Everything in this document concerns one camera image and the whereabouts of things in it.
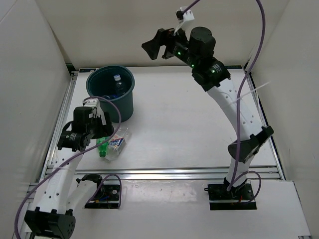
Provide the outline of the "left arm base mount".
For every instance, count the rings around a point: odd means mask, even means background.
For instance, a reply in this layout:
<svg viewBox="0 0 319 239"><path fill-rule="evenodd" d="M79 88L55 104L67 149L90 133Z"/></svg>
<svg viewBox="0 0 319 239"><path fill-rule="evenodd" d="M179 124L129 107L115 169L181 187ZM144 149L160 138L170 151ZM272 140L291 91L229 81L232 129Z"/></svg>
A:
<svg viewBox="0 0 319 239"><path fill-rule="evenodd" d="M98 175L97 191L91 199L85 204L85 209L119 209L122 204L122 181L119 175L109 174L102 179ZM118 184L105 184L110 178L116 178Z"/></svg>

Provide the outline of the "clear bottle red-blue label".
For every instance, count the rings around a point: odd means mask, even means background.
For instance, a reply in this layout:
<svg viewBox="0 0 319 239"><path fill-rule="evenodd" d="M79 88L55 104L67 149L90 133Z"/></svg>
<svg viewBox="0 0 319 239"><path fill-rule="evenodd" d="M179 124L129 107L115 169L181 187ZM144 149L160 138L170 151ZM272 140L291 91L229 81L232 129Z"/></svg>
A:
<svg viewBox="0 0 319 239"><path fill-rule="evenodd" d="M126 148L126 145L130 141L131 135L132 134L128 127L120 127L116 134L108 142L105 158L108 161L116 160L121 152Z"/></svg>

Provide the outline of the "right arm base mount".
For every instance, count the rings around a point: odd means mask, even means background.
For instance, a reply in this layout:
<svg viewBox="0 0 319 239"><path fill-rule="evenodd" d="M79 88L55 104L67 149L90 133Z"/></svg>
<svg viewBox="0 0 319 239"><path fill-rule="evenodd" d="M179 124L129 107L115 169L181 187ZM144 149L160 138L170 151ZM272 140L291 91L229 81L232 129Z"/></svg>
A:
<svg viewBox="0 0 319 239"><path fill-rule="evenodd" d="M204 191L208 193L211 211L256 210L252 185L246 183L237 192L227 191L226 184L208 184Z"/></svg>

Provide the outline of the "clear bottle blue label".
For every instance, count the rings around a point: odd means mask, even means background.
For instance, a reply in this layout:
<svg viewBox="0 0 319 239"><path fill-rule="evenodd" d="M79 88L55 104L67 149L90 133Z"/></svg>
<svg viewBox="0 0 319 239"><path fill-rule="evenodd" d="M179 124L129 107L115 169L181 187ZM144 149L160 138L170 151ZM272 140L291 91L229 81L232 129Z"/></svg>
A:
<svg viewBox="0 0 319 239"><path fill-rule="evenodd" d="M118 97L124 95L127 91L127 86L119 74L114 75L115 91Z"/></svg>

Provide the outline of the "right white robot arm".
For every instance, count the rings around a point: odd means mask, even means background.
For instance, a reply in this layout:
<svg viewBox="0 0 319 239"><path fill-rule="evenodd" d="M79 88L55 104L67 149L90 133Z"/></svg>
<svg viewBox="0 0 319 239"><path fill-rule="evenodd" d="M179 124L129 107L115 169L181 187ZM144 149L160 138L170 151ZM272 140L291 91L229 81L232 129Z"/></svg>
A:
<svg viewBox="0 0 319 239"><path fill-rule="evenodd" d="M237 139L228 145L231 155L229 171L224 178L224 194L235 199L242 193L254 156L274 133L263 126L239 99L238 91L226 66L214 55L216 40L206 27L195 27L187 37L184 30L157 30L155 37L142 44L142 49L155 60L165 46L163 59L176 57L191 68L192 77L223 110L236 131Z"/></svg>

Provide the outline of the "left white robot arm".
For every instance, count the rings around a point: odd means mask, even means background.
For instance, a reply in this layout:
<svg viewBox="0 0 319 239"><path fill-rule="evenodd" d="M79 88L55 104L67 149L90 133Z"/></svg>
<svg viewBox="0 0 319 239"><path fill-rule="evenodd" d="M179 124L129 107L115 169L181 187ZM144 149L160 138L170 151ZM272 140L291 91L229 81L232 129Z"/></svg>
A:
<svg viewBox="0 0 319 239"><path fill-rule="evenodd" d="M89 100L74 109L73 120L64 126L57 144L57 149L67 155L55 161L52 173L42 180L47 186L41 199L24 216L34 234L53 239L70 238L76 223L73 215L75 207L85 205L90 197L103 197L105 188L100 184L100 178L85 179L72 194L69 190L91 140L109 137L113 133L110 116L101 109L99 102Z"/></svg>

